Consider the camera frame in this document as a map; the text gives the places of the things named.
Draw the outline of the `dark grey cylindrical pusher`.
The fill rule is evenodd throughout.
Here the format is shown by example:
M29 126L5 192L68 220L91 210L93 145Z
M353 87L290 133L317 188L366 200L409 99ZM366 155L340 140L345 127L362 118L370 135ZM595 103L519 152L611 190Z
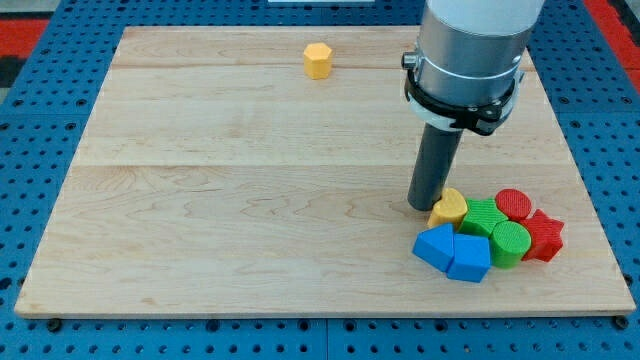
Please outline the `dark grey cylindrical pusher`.
M462 131L424 126L407 200L419 211L430 211L440 200Z

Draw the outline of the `black wrist mount ring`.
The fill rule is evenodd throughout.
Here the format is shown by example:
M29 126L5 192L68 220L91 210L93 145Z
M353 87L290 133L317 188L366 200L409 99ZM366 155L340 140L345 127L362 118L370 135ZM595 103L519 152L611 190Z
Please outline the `black wrist mount ring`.
M483 106L459 106L444 103L421 89L412 70L407 71L404 94L412 111L428 125L441 131L456 132L464 129L481 136L492 135L511 115L524 78L516 71L507 91Z

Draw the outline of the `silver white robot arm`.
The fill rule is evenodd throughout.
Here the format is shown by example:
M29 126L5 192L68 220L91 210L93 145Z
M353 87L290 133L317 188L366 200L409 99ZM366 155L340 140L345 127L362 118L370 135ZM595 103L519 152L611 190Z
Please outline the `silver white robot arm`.
M424 131L407 200L428 211L441 198L464 131L495 132L510 116L521 59L544 0L427 0L404 94Z

